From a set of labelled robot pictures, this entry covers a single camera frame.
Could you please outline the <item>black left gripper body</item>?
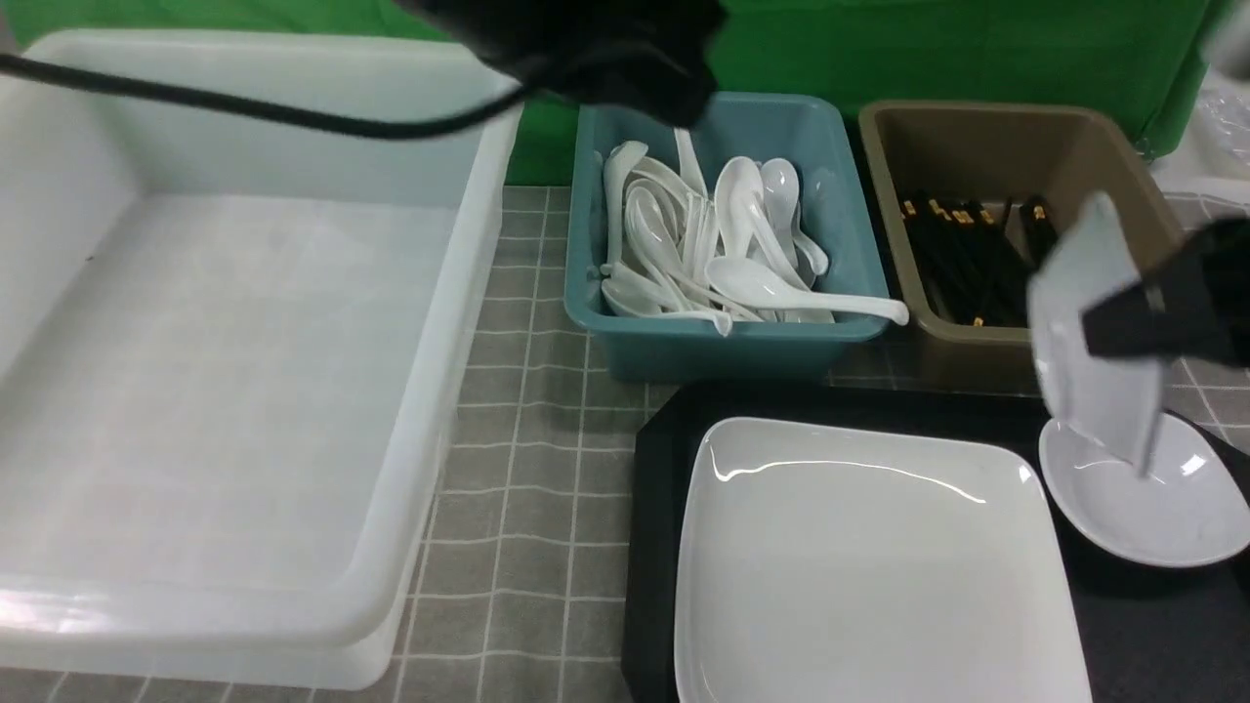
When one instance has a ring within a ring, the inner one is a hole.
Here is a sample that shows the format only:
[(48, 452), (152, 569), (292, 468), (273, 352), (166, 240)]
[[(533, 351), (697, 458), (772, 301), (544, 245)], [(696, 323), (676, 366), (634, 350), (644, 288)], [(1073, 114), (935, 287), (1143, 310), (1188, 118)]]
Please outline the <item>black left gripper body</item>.
[(402, 10), (520, 85), (692, 128), (718, 90), (720, 1), (402, 1)]

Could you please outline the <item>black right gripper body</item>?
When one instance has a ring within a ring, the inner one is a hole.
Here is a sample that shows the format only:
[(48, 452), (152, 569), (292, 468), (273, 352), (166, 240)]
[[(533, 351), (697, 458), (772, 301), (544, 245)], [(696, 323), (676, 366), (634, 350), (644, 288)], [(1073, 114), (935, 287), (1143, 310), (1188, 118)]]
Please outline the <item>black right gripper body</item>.
[(1171, 354), (1249, 365), (1249, 220), (1198, 228), (1162, 268)]

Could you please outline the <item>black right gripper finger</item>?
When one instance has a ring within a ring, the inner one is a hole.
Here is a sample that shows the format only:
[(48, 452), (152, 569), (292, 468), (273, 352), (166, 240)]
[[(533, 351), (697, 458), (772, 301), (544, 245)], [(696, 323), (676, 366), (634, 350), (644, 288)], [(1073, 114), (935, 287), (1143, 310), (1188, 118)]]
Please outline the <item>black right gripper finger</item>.
[(1118, 291), (1082, 311), (1086, 352), (1092, 357), (1172, 357), (1158, 329), (1168, 320), (1164, 290), (1140, 284)]

